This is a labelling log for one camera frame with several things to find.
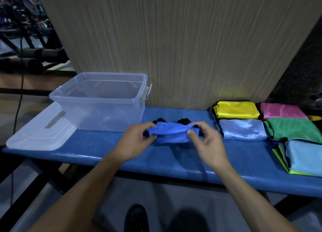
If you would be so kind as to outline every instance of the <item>wood grain panel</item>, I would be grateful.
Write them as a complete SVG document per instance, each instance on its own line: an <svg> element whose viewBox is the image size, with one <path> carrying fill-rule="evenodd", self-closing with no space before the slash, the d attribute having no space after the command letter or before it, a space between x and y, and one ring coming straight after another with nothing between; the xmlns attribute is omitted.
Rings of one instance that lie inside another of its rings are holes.
<svg viewBox="0 0 322 232"><path fill-rule="evenodd" d="M264 101L321 0L41 0L77 72L146 73L147 104Z"/></svg>

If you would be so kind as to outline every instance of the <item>blue padded surface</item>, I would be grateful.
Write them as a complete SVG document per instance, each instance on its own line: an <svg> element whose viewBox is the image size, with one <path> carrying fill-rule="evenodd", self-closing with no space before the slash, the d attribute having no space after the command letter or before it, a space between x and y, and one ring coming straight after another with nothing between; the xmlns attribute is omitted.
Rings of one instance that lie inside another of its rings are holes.
<svg viewBox="0 0 322 232"><path fill-rule="evenodd" d="M164 118L176 122L181 118L206 121L215 127L207 111L147 107L143 122ZM111 151L123 133L76 130L59 149L25 151L4 148L6 153L27 157L96 165ZM322 178L288 174L268 140L224 140L227 156L236 171L255 189L322 198ZM163 144L148 147L139 157L124 163L121 170L222 184L217 175L201 161L191 143Z"/></svg>

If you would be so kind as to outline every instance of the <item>person's left hand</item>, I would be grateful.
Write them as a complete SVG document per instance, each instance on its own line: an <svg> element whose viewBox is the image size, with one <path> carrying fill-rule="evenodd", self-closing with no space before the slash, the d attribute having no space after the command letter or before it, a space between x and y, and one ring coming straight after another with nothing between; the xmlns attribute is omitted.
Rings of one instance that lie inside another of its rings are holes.
<svg viewBox="0 0 322 232"><path fill-rule="evenodd" d="M146 122L132 125L126 130L113 149L113 153L118 160L124 163L139 156L156 139L156 135L143 139L144 130L150 127L156 127L156 125L152 122Z"/></svg>

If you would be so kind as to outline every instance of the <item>person's left arm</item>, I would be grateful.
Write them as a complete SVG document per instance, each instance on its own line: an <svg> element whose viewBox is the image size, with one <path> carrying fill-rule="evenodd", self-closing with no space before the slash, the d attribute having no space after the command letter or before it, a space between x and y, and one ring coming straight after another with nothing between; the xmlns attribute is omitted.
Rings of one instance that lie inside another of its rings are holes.
<svg viewBox="0 0 322 232"><path fill-rule="evenodd" d="M28 231L87 231L103 194L119 166L139 156L156 138L143 139L151 122L133 125L116 147L59 199Z"/></svg>

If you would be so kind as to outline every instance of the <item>folded pink cloth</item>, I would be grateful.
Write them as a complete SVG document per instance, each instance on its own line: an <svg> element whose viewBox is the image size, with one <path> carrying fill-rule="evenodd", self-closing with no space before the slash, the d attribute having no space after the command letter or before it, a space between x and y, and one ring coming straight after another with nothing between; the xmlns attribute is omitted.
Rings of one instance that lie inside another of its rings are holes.
<svg viewBox="0 0 322 232"><path fill-rule="evenodd" d="M264 120L268 118L308 118L298 106L293 105L262 102L260 109L264 114Z"/></svg>

